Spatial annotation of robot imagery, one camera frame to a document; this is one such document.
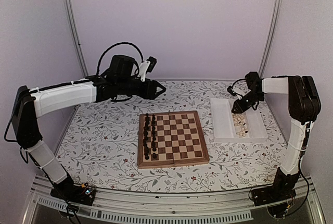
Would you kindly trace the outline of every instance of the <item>white tray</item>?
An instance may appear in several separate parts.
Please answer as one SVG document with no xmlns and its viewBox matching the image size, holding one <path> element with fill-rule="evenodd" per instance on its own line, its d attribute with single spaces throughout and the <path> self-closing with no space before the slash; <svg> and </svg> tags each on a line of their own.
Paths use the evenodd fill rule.
<svg viewBox="0 0 333 224">
<path fill-rule="evenodd" d="M 264 122 L 259 110 L 248 109 L 245 112 L 247 137 L 238 137 L 236 134 L 231 108 L 235 100 L 212 98 L 210 99 L 213 118 L 214 141 L 236 143 L 260 143 L 268 138 Z"/>
</svg>

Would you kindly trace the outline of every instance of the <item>black cable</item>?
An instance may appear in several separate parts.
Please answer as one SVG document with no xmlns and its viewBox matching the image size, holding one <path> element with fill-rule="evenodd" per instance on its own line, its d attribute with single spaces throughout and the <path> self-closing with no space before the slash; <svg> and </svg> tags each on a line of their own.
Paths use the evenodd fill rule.
<svg viewBox="0 0 333 224">
<path fill-rule="evenodd" d="M 128 98 L 125 98 L 125 99 L 120 99 L 120 100 L 117 100 L 117 99 L 115 99 L 115 100 L 110 100 L 111 102 L 113 102 L 113 103 L 119 103 L 119 102 L 126 102 L 126 101 L 128 101 L 128 100 L 130 100 L 130 99 L 132 99 L 133 98 L 133 96 L 131 95 L 130 97 L 128 97 Z"/>
<path fill-rule="evenodd" d="M 4 139 L 5 139 L 6 142 L 17 142 L 17 140 L 7 139 L 7 133 L 8 133 L 8 130 L 9 130 L 9 127 L 10 127 L 13 116 L 14 116 L 14 114 L 12 114 L 12 116 L 10 117 L 9 122 L 7 124 L 7 127 L 6 127 L 6 130 L 5 130 Z"/>
<path fill-rule="evenodd" d="M 51 185 L 53 186 L 53 188 L 57 191 L 57 193 L 60 195 L 60 197 L 66 202 L 66 204 L 67 204 L 67 215 L 69 215 L 68 208 L 70 208 L 71 211 L 73 212 L 73 214 L 74 214 L 76 220 L 78 221 L 78 223 L 81 224 L 80 219 L 78 218 L 78 216 L 77 216 L 77 214 L 76 214 L 76 212 L 75 212 L 73 206 L 69 203 L 69 201 L 66 199 L 66 197 L 64 197 L 64 196 L 59 192 L 59 190 L 57 189 L 57 187 L 55 186 L 55 184 L 52 182 L 50 176 L 48 176 L 48 174 L 45 172 L 45 170 L 44 170 L 43 168 L 42 168 L 41 170 L 45 173 L 46 178 L 49 180 L 49 182 L 51 183 Z M 69 220 L 72 224 L 75 224 L 70 218 L 71 218 L 71 217 L 68 216 L 68 220 Z"/>
<path fill-rule="evenodd" d="M 290 216 L 290 215 L 293 215 L 294 213 L 296 213 L 303 205 L 304 205 L 304 203 L 306 202 L 306 200 L 308 199 L 308 195 L 309 195 L 309 191 L 310 191 L 310 184 L 309 184 L 309 182 L 308 182 L 308 180 L 305 178 L 305 176 L 303 175 L 303 172 L 302 172 L 302 170 L 301 170 L 301 159 L 299 159 L 299 161 L 298 161 L 298 169 L 300 170 L 300 174 L 301 174 L 301 177 L 305 180 L 305 182 L 306 182 L 306 184 L 307 184 L 307 186 L 308 186 L 308 189 L 307 189 L 307 191 L 306 191 L 306 196 L 305 196 L 305 198 L 304 198 L 304 200 L 303 200 L 303 202 L 302 202 L 302 204 L 294 211 L 294 212 L 292 212 L 292 213 L 290 213 L 290 214 L 286 214 L 285 215 L 285 217 L 287 217 L 287 216 Z"/>
<path fill-rule="evenodd" d="M 236 80 L 236 81 L 233 83 L 233 85 L 231 85 L 231 87 L 233 88 L 233 87 L 236 85 L 237 82 L 245 81 L 245 80 L 246 80 L 245 78 L 238 79 L 238 80 Z"/>
<path fill-rule="evenodd" d="M 102 59 L 103 59 L 103 57 L 105 56 L 105 54 L 106 54 L 109 50 L 111 50 L 112 48 L 114 48 L 114 47 L 116 47 L 116 46 L 118 46 L 118 45 L 123 45 L 123 44 L 127 44 L 127 45 L 130 45 L 130 46 L 133 46 L 133 47 L 139 52 L 140 57 L 141 57 L 141 62 L 144 61 L 144 56 L 142 55 L 140 49 L 139 49 L 135 44 L 133 44 L 133 43 L 129 43 L 129 42 L 116 43 L 116 44 L 114 44 L 114 45 L 108 47 L 108 48 L 103 52 L 103 54 L 100 56 L 100 58 L 99 58 L 99 60 L 98 60 L 98 64 L 97 64 L 96 76 L 99 75 L 99 67 L 100 67 L 100 64 L 101 64 Z"/>
</svg>

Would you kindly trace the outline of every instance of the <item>floral tablecloth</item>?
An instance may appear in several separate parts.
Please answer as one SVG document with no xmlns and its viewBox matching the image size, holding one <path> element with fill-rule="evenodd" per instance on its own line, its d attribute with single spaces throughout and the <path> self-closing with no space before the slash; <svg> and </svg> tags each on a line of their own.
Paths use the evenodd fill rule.
<svg viewBox="0 0 333 224">
<path fill-rule="evenodd" d="M 258 110 L 268 139 L 261 144 L 214 143 L 210 98 L 232 98 L 230 82 L 168 81 L 155 101 L 79 105 L 57 157 L 77 183 L 144 192 L 203 192 L 268 184 L 284 158 L 286 143 L 266 103 Z M 163 169 L 138 169 L 139 114 L 197 110 L 210 163 Z"/>
</svg>

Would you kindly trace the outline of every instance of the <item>wooden chess board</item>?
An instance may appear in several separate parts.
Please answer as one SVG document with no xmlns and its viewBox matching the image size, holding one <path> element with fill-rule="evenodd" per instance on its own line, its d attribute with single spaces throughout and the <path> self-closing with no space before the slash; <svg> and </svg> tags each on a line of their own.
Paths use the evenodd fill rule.
<svg viewBox="0 0 333 224">
<path fill-rule="evenodd" d="M 156 151 L 151 149 L 151 118 L 147 145 L 149 159 L 144 155 L 144 125 L 146 115 L 139 118 L 138 167 L 165 168 L 207 164 L 209 155 L 197 111 L 154 114 L 156 119 Z"/>
</svg>

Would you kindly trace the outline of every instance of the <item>white robotic arm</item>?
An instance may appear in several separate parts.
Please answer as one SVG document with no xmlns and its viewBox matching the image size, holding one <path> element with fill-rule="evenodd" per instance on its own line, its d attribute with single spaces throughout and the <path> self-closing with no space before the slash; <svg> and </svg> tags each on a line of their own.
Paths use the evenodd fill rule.
<svg viewBox="0 0 333 224">
<path fill-rule="evenodd" d="M 101 75 L 98 75 L 97 71 L 97 75 L 79 81 L 45 88 L 29 90 L 27 86 L 20 87 L 12 117 L 5 131 L 5 140 L 17 142 L 34 163 L 45 172 L 54 187 L 52 196 L 63 198 L 65 201 L 92 205 L 95 195 L 94 187 L 88 186 L 87 183 L 81 186 L 74 185 L 65 168 L 42 141 L 37 118 L 49 112 L 82 103 L 101 102 L 108 99 L 121 102 L 132 98 L 133 95 L 143 99 L 155 99 L 166 90 L 159 82 L 146 79 L 146 73 L 152 71 L 156 62 L 155 58 L 149 57 L 139 67 L 134 58 L 115 55 L 110 68 Z M 134 65 L 137 69 L 132 75 Z M 118 95 L 126 95 L 127 98 L 119 100 Z M 16 135 L 14 141 L 6 138 L 10 124 Z"/>
<path fill-rule="evenodd" d="M 285 159 L 277 169 L 270 187 L 255 189 L 252 196 L 255 205 L 282 201 L 295 196 L 294 186 L 300 176 L 300 164 L 308 146 L 309 135 L 321 109 L 318 92 L 312 77 L 288 76 L 261 79 L 257 72 L 245 76 L 247 94 L 240 93 L 234 85 L 228 87 L 231 95 L 238 96 L 232 112 L 243 113 L 264 101 L 264 94 L 288 95 L 291 132 Z"/>
</svg>

